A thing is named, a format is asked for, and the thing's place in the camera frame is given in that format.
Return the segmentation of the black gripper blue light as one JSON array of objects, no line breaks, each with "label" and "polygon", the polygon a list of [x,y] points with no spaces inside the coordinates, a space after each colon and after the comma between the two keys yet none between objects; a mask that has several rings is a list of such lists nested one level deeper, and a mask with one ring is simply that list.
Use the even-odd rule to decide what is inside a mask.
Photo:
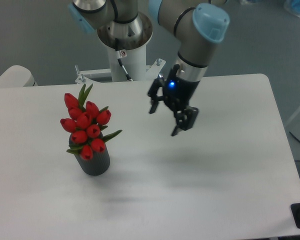
[{"label": "black gripper blue light", "polygon": [[[154,79],[147,93],[151,105],[149,114],[156,112],[160,101],[164,101],[165,105],[173,112],[176,125],[171,133],[172,137],[180,131],[191,129],[199,114],[197,107],[190,106],[190,100],[199,82],[187,81],[177,76],[180,69],[181,65],[175,64],[169,71],[166,80],[163,77]],[[159,88],[163,88],[162,96],[158,96]]]}]

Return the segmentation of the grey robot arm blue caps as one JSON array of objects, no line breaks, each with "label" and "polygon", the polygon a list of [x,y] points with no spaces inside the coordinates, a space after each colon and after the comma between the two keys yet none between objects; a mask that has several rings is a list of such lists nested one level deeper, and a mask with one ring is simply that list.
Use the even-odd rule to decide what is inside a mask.
[{"label": "grey robot arm blue caps", "polygon": [[[148,91],[150,113],[160,102],[173,112],[172,135],[191,129],[199,110],[189,102],[218,45],[230,17],[221,0],[151,0],[148,14],[136,0],[73,0],[68,10],[86,33],[96,33],[107,49],[113,82],[152,79]],[[152,21],[180,41],[177,58],[167,77],[146,67],[146,46],[153,35]]]}]

